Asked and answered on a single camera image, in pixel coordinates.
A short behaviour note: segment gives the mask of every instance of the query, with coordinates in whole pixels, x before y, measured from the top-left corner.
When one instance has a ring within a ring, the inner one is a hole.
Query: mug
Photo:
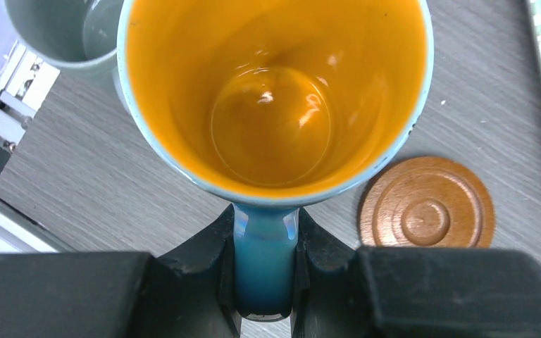
[[[127,0],[121,88],[171,167],[235,210],[235,301],[290,313],[298,210],[378,173],[428,95],[425,0]]]
[[[4,0],[19,40],[62,73],[123,98],[117,29],[123,0]],[[129,108],[121,99],[125,110]]]

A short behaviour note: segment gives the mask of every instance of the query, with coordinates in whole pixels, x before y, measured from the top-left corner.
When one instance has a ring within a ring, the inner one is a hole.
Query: mug rim
[[[367,180],[371,179],[373,176],[378,174],[395,156],[395,154],[401,149],[405,141],[407,140],[410,131],[413,129],[416,121],[420,117],[422,110],[424,109],[426,100],[428,98],[428,92],[430,89],[430,83],[432,82],[433,77],[433,68],[434,68],[434,35],[433,35],[433,24],[430,19],[430,11],[428,10],[428,4],[426,0],[417,0],[420,4],[420,10],[422,12],[422,19],[424,23],[425,33],[426,33],[426,62],[425,62],[425,71],[424,78],[422,80],[421,91],[418,94],[416,104],[414,105],[412,114],[408,117],[405,126],[401,129],[396,139],[389,145],[389,147],[378,156],[378,159],[368,165],[360,173],[355,176],[345,180],[335,186],[324,189],[318,192],[313,192],[311,194],[303,194],[298,196],[291,196],[286,198],[273,198],[273,197],[260,197],[260,196],[250,196],[246,194],[240,194],[237,192],[232,192],[220,188],[219,186],[213,184],[209,180],[206,180],[188,169],[185,166],[181,165],[177,160],[175,160],[161,145],[161,143],[156,139],[154,133],[148,127],[146,120],[139,112],[135,96],[133,94],[132,85],[127,72],[126,67],[126,58],[127,58],[127,33],[129,29],[129,19],[134,3],[137,0],[126,0],[121,9],[121,17],[119,19],[119,26],[117,31],[117,64],[119,79],[121,84],[121,89],[123,92],[123,98],[127,102],[129,107],[129,112],[132,118],[134,119],[138,129],[142,133],[142,136],[149,143],[150,147],[156,152],[156,154],[162,158],[170,167],[187,177],[188,180],[192,181],[199,188],[219,196],[223,199],[226,199],[231,202],[239,204],[249,204],[270,208],[286,208],[286,207],[298,207],[315,204],[331,197],[337,196],[348,189],[356,187]]]
[[[91,68],[93,66],[101,65],[103,63],[116,61],[117,48],[113,48],[112,50],[110,50],[104,55],[99,56],[98,58],[92,58],[90,60],[85,60],[85,61],[62,61],[62,60],[58,60],[56,58],[47,56],[42,51],[39,51],[36,48],[34,48],[33,45],[27,43],[24,36],[21,35],[20,30],[18,29],[18,25],[15,22],[13,22],[13,20],[11,20],[13,15],[11,15],[11,11],[8,5],[10,1],[15,1],[15,0],[3,0],[2,4],[9,18],[9,22],[11,23],[11,26],[15,30],[15,34],[17,35],[18,40],[22,42],[22,44],[26,48],[31,50],[34,54],[36,54],[42,60],[46,61],[46,63],[48,63],[49,65],[52,65],[53,67],[58,68],[59,70],[84,70],[86,68]]]

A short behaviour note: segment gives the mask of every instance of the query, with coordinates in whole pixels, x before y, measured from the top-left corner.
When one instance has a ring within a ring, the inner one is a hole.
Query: coaster
[[[361,241],[370,246],[488,247],[495,210],[463,165],[412,158],[384,173],[361,201]]]

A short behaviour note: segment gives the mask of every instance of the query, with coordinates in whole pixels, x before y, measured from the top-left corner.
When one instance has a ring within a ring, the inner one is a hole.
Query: blue handle
[[[237,308],[251,320],[281,319],[292,303],[299,209],[233,208]]]

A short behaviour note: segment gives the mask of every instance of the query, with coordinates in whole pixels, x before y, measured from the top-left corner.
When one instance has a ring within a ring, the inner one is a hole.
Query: table surface
[[[435,72],[423,115],[396,161],[443,156],[490,190],[492,246],[541,262],[541,86],[520,0],[429,1]],[[308,207],[358,246],[364,187]],[[227,202],[160,160],[114,99],[62,75],[0,177],[0,197],[80,250],[167,252]],[[244,323],[243,337],[288,337],[282,321]]]

